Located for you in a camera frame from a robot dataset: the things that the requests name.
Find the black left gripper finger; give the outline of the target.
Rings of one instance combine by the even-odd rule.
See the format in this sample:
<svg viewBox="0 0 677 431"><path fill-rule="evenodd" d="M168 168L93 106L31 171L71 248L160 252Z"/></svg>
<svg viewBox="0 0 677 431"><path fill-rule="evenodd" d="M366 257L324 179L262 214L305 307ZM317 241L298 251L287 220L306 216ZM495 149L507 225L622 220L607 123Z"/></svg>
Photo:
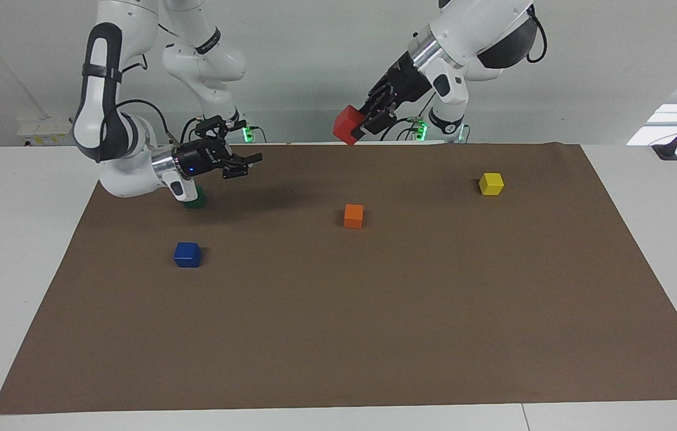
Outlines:
<svg viewBox="0 0 677 431"><path fill-rule="evenodd" d="M355 142L361 140L366 135L382 133L397 122L396 115L388 112L388 110L371 111L369 114L357 110L355 117Z"/></svg>
<svg viewBox="0 0 677 431"><path fill-rule="evenodd" d="M365 117L395 117L396 89L388 77L381 77L365 101Z"/></svg>

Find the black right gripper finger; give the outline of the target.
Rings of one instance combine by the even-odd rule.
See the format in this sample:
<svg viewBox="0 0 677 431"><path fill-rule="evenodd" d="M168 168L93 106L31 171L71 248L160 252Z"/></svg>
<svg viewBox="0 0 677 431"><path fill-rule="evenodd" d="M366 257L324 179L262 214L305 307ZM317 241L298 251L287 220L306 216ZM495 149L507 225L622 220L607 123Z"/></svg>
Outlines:
<svg viewBox="0 0 677 431"><path fill-rule="evenodd" d="M194 134L196 135L195 142L213 141L226 144L226 137L229 133L241 130L242 120L238 118L224 119L221 116L215 116L209 119L204 119L197 123Z"/></svg>
<svg viewBox="0 0 677 431"><path fill-rule="evenodd" d="M263 154L256 153L243 157L231 153L227 156L221 156L220 159L223 164L221 167L221 177L223 177L224 180L231 180L248 175L250 167L253 164L263 161Z"/></svg>

